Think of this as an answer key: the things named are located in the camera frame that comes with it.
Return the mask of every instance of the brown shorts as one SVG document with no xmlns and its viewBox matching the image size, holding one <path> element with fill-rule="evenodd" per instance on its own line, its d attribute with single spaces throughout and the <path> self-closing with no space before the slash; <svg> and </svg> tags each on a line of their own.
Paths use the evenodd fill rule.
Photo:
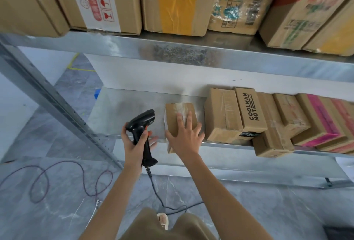
<svg viewBox="0 0 354 240">
<path fill-rule="evenodd" d="M 182 214 L 170 230 L 164 230 L 151 208 L 144 208 L 120 240 L 216 240 L 213 233 L 196 215 Z"/>
</svg>

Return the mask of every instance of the left hand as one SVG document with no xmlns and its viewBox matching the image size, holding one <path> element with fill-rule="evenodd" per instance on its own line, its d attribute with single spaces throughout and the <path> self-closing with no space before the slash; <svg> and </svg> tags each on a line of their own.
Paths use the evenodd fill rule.
<svg viewBox="0 0 354 240">
<path fill-rule="evenodd" d="M 144 153 L 144 144 L 148 139 L 148 136 L 152 135 L 152 131 L 144 131 L 141 135 L 138 144 L 134 145 L 133 142 L 129 139 L 127 135 L 127 130 L 125 129 L 125 125 L 122 129 L 122 140 L 124 144 L 124 153 L 125 153 L 125 161 L 124 161 L 124 169 L 125 171 L 130 171 L 136 179 L 139 178 L 142 167 L 141 162 L 143 161 L 143 153 Z M 149 139 L 150 150 L 153 150 L 157 145 L 158 137 L 153 137 Z"/>
</svg>

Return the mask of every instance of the tiled floor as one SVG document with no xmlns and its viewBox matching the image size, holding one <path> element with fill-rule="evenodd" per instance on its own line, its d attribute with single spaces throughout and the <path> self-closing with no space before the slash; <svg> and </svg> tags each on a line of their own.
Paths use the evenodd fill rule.
<svg viewBox="0 0 354 240">
<path fill-rule="evenodd" d="M 83 55 L 75 60 L 74 68 L 92 70 Z M 102 86 L 95 72 L 66 70 L 56 84 L 57 90 L 80 116 L 87 120 L 95 103 L 94 92 Z M 113 149 L 114 141 L 107 140 Z M 104 170 L 113 172 L 113 180 L 119 172 L 102 157 L 87 148 L 45 110 L 38 109 L 4 158 L 16 160 L 0 166 L 0 179 L 26 165 L 42 168 L 63 160 L 79 161 L 85 170 L 85 186 L 88 193 L 95 190 L 95 182 Z M 95 199 L 85 194 L 82 171 L 73 163 L 60 163 L 48 170 L 50 186 L 48 194 L 39 203 L 47 188 L 42 176 L 30 192 L 39 174 L 36 168 L 23 169 L 0 187 L 0 239 L 77 239 L 85 229 Z M 103 175 L 98 182 L 101 190 L 110 181 Z M 201 200 L 190 178 L 154 176 L 158 193 L 170 207 L 191 205 Z M 290 188 L 239 182 L 222 182 L 225 187 L 249 210 L 276 240 L 324 240 L 323 225 L 354 226 L 354 190 Z M 102 200 L 108 193 L 99 195 Z M 119 235 L 143 207 L 163 211 L 147 175 L 136 183 L 130 198 Z M 217 231 L 204 205 L 190 210 L 198 215 L 217 236 Z M 170 216 L 172 226 L 180 214 Z"/>
</svg>

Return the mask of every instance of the finger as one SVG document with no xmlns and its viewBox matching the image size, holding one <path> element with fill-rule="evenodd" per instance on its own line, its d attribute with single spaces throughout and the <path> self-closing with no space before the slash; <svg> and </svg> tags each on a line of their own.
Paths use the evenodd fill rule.
<svg viewBox="0 0 354 240">
<path fill-rule="evenodd" d="M 192 130 L 192 112 L 191 111 L 189 111 L 188 115 L 187 115 L 186 128 L 188 130 Z"/>
<path fill-rule="evenodd" d="M 156 148 L 157 146 L 157 142 L 155 142 L 154 144 L 150 145 L 150 150 L 153 150 L 154 148 Z"/>
<path fill-rule="evenodd" d="M 122 133 L 120 134 L 120 137 L 122 138 L 123 144 L 126 145 L 128 143 L 131 143 L 131 140 L 129 139 L 128 135 L 127 135 L 127 130 L 125 128 L 126 123 L 123 125 L 122 128 Z"/>
<path fill-rule="evenodd" d="M 184 123 L 183 123 L 183 118 L 181 113 L 177 113 L 177 123 L 178 123 L 178 129 L 184 128 Z"/>
<path fill-rule="evenodd" d="M 154 144 L 157 141 L 157 139 L 159 139 L 158 136 L 155 136 L 155 137 L 149 139 L 149 145 L 151 146 L 152 144 Z"/>
<path fill-rule="evenodd" d="M 145 130 L 142 133 L 142 135 L 140 136 L 139 142 L 138 142 L 138 144 L 136 144 L 136 146 L 138 148 L 144 149 L 144 144 L 145 144 L 146 140 L 148 140 L 148 131 Z"/>
<path fill-rule="evenodd" d="M 201 122 L 198 122 L 196 128 L 194 128 L 194 132 L 199 135 L 199 132 L 201 131 Z"/>
<path fill-rule="evenodd" d="M 202 133 L 198 136 L 198 138 L 199 138 L 200 141 L 202 142 L 202 141 L 204 140 L 204 138 L 205 138 L 204 132 L 202 132 Z"/>
<path fill-rule="evenodd" d="M 175 138 L 173 135 L 171 135 L 170 131 L 168 130 L 165 130 L 165 136 L 169 142 L 171 142 L 171 140 Z"/>
</svg>

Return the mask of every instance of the white sandal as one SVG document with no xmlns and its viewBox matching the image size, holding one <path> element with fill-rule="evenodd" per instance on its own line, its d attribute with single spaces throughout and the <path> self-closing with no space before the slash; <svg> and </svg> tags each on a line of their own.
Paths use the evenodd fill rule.
<svg viewBox="0 0 354 240">
<path fill-rule="evenodd" d="M 166 213 L 158 213 L 157 218 L 159 219 L 162 228 L 165 230 L 168 230 L 169 229 L 169 217 L 166 215 Z"/>
</svg>

